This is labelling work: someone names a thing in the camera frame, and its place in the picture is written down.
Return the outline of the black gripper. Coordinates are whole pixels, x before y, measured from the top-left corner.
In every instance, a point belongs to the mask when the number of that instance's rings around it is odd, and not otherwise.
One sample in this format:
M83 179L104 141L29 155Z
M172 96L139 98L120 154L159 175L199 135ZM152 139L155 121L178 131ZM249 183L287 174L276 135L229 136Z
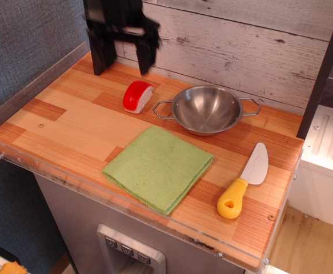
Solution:
M84 1L94 70L109 68L117 58L114 40L136 42L139 70L155 63L160 24L146 17L142 1Z

